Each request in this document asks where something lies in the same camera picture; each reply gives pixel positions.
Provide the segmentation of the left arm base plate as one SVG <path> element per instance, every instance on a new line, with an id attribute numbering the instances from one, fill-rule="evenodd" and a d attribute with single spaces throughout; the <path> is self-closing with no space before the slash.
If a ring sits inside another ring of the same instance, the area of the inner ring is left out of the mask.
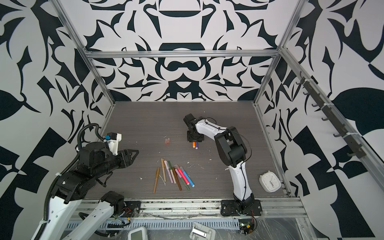
<path id="1" fill-rule="evenodd" d="M 124 201 L 122 218 L 131 218 L 137 216 L 141 211 L 141 201 Z"/>

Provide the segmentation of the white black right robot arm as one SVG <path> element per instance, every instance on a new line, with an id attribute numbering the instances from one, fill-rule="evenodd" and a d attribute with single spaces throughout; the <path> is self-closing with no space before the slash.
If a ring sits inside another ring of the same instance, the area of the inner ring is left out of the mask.
<path id="1" fill-rule="evenodd" d="M 183 119 L 188 127 L 187 140 L 201 143 L 205 137 L 215 141 L 221 161 L 229 168 L 234 187 L 235 212 L 244 215 L 255 202 L 246 173 L 248 149 L 235 127 L 221 127 L 208 118 L 188 114 Z"/>

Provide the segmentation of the blue marker pen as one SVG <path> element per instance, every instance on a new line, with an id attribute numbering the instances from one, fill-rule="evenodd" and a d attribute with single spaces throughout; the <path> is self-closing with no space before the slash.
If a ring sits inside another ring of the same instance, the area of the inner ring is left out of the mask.
<path id="1" fill-rule="evenodd" d="M 191 180 L 191 178 L 189 177 L 189 175 L 187 174 L 187 172 L 184 170 L 183 167 L 180 167 L 181 171 L 183 172 L 185 178 L 187 179 L 188 181 L 188 185 L 190 185 L 191 187 L 194 187 L 195 184 L 193 183 L 193 181 Z"/>

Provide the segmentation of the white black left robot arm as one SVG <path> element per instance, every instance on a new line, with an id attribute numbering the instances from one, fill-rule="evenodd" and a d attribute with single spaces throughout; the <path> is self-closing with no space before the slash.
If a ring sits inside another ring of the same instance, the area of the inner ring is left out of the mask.
<path id="1" fill-rule="evenodd" d="M 100 126 L 88 124 L 78 131 L 77 154 L 71 163 L 56 174 L 45 197 L 43 219 L 33 235 L 34 240 L 59 240 L 78 206 L 96 184 L 106 187 L 100 180 L 108 179 L 115 170 L 131 166 L 139 151 L 119 150 L 122 135 L 108 133 L 101 136 Z M 82 222 L 65 238 L 87 240 L 107 219 L 118 220 L 127 214 L 123 195 L 114 191 L 104 194 L 90 214 L 80 213 Z"/>

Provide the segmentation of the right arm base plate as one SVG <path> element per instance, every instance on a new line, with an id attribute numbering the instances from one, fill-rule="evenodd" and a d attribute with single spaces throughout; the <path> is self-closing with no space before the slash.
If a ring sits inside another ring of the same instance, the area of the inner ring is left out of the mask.
<path id="1" fill-rule="evenodd" d="M 261 216 L 263 211 L 260 200 L 252 197 L 244 201 L 221 200 L 221 215 L 228 216 Z"/>

